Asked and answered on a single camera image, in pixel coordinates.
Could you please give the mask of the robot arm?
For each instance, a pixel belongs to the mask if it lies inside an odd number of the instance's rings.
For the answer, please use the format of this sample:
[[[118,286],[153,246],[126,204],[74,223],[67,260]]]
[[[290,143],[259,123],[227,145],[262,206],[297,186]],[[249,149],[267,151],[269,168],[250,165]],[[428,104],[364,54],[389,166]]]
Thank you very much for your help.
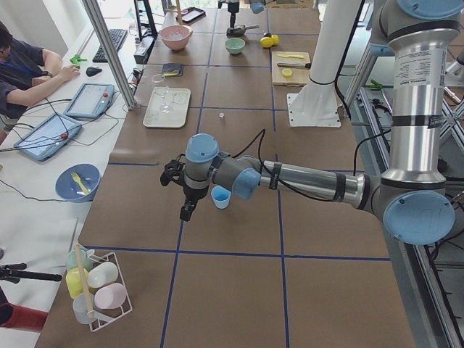
[[[250,9],[254,14],[261,13],[266,5],[266,1],[261,0],[249,0],[247,3],[250,6]],[[230,14],[229,20],[229,29],[238,29],[238,25],[236,25],[236,15],[239,13],[240,9],[240,1],[239,0],[218,0],[217,7],[221,9],[223,5],[226,5],[228,13]]]
[[[457,205],[439,171],[444,123],[447,48],[460,32],[461,1],[380,1],[371,43],[394,55],[389,161],[380,175],[316,170],[229,154],[211,135],[192,136],[184,153],[166,164],[160,182],[183,189],[180,211],[189,221],[212,184],[248,199],[259,186],[288,189],[319,202],[343,202],[376,216],[392,237],[436,244],[455,227]]]

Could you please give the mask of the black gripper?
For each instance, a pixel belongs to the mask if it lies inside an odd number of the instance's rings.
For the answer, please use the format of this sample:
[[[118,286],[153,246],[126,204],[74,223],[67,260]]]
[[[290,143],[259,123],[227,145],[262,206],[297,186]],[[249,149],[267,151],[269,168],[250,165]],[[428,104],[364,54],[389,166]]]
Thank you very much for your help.
[[[239,13],[239,2],[230,1],[228,2],[228,12],[231,14],[229,20],[229,29],[234,29],[236,24],[236,15]]]
[[[183,188],[186,200],[181,208],[180,219],[188,222],[196,209],[197,202],[207,195],[207,182],[196,181],[187,175],[186,163],[181,161],[184,156],[185,154],[179,154],[165,165],[160,183],[162,186],[167,186],[173,182]]]

